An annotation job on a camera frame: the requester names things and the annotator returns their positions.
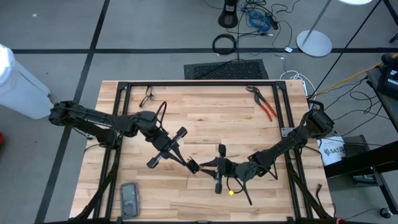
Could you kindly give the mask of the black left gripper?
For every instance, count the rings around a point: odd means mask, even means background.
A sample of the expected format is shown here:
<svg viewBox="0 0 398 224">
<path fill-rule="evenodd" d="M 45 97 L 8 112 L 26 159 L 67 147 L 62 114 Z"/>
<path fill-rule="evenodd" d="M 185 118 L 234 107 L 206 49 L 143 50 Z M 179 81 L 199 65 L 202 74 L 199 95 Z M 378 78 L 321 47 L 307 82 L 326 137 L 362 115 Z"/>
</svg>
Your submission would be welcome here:
<svg viewBox="0 0 398 224">
<path fill-rule="evenodd" d="M 150 169 L 155 168 L 161 159 L 171 159 L 186 166 L 187 162 L 183 158 L 178 144 L 178 140 L 186 134 L 187 130 L 181 127 L 176 135 L 170 139 L 168 132 L 160 128 L 155 130 L 150 137 L 146 137 L 146 141 L 150 142 L 159 152 L 147 163 L 147 167 Z"/>
</svg>

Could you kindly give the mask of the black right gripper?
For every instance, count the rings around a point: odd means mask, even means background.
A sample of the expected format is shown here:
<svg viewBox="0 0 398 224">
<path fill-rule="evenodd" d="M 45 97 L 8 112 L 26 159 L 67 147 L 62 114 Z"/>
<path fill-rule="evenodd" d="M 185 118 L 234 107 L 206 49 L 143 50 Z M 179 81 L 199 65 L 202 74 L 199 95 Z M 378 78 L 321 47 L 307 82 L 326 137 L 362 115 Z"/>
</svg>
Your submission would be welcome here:
<svg viewBox="0 0 398 224">
<path fill-rule="evenodd" d="M 226 146 L 224 144 L 218 145 L 218 157 L 215 157 L 209 162 L 204 162 L 200 164 L 201 166 L 216 166 L 215 170 L 200 169 L 201 172 L 210 175 L 216 180 L 215 193 L 222 193 L 222 178 L 223 177 L 237 177 L 235 169 L 237 163 L 231 162 L 226 158 Z"/>
</svg>

